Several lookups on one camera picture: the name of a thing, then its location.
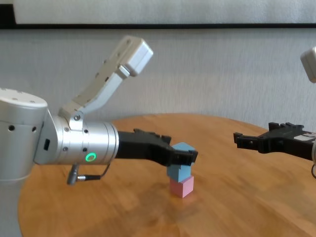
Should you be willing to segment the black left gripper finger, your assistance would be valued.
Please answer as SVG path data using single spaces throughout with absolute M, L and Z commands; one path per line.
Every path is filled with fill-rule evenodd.
M 170 158 L 168 159 L 168 165 L 187 165 L 191 166 L 196 162 L 198 152 L 194 150 L 181 151 L 174 150 L 171 152 Z
M 138 128 L 133 129 L 133 131 L 134 131 L 134 133 L 142 133 L 142 134 L 152 135 L 156 138 L 161 139 L 163 142 L 165 142 L 167 144 L 170 144 L 170 142 L 171 142 L 171 137 L 167 136 L 167 135 L 159 135 L 155 132 L 143 131 L 143 130 L 138 129 Z

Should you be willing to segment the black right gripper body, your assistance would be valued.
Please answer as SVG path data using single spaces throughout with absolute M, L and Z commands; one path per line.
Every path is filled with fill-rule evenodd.
M 314 132 L 300 128 L 279 128 L 268 131 L 258 138 L 258 152 L 286 153 L 306 160 L 312 160 Z

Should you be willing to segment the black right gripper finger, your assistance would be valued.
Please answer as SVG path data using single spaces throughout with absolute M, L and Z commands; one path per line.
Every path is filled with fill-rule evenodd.
M 276 123 L 276 122 L 269 122 L 268 124 L 269 131 L 276 130 L 276 129 L 296 129 L 302 130 L 304 128 L 303 125 L 300 124 L 292 124 L 289 122 L 286 123 Z
M 237 148 L 260 151 L 260 140 L 258 136 L 246 136 L 242 133 L 235 132 L 233 134 L 234 143 Z

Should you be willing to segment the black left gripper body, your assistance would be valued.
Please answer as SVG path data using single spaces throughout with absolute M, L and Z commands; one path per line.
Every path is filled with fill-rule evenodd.
M 119 131 L 117 159 L 146 159 L 169 166 L 168 159 L 174 149 L 152 135 Z

